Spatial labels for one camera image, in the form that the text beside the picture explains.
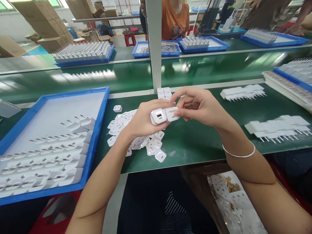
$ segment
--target window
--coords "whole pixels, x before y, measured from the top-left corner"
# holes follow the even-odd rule
[[[0,12],[4,11],[16,11],[16,9],[11,5],[10,2],[14,1],[29,1],[29,0],[0,0]],[[68,8],[65,0],[48,0],[54,8]]]

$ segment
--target hand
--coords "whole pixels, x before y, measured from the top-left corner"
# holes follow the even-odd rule
[[[153,125],[150,121],[150,112],[158,108],[173,107],[175,103],[169,103],[166,99],[156,99],[149,102],[142,102],[133,116],[130,123],[122,130],[127,132],[133,139],[142,136],[152,135],[164,130],[170,122],[164,122],[159,125]]]
[[[142,15],[146,17],[146,5],[145,5],[145,0],[141,0],[141,11]]]
[[[294,23],[292,26],[290,26],[286,31],[286,34],[292,34],[295,36],[303,36],[304,33],[301,29],[300,24]]]
[[[175,115],[183,117],[185,121],[196,119],[204,125],[222,128],[234,120],[211,92],[205,89],[183,87],[172,95],[170,102],[184,94],[186,96],[180,98],[176,105],[179,109],[175,111]]]
[[[252,5],[251,5],[251,10],[257,9],[257,8],[259,7],[261,1],[262,1],[262,0],[255,0],[255,1],[252,3]]]

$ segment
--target bracelet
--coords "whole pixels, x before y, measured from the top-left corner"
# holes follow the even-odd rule
[[[234,157],[238,157],[238,158],[248,158],[248,157],[250,157],[250,156],[252,156],[255,152],[256,152],[256,147],[254,146],[254,144],[252,143],[252,145],[253,145],[253,152],[251,153],[251,154],[249,154],[249,155],[247,155],[247,156],[237,156],[237,155],[234,155],[234,154],[231,154],[231,153],[229,153],[225,148],[224,148],[224,145],[222,145],[222,147],[223,147],[223,149],[224,149],[224,151],[226,152],[226,153],[228,153],[229,155],[232,155],[232,156],[234,156]]]

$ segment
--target metal pole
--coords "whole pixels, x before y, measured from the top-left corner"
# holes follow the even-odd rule
[[[146,0],[147,33],[154,93],[162,87],[162,1]]]

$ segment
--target orange shirt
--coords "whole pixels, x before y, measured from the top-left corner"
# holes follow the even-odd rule
[[[175,40],[189,31],[189,5],[182,4],[180,14],[176,14],[168,0],[162,0],[162,39]]]

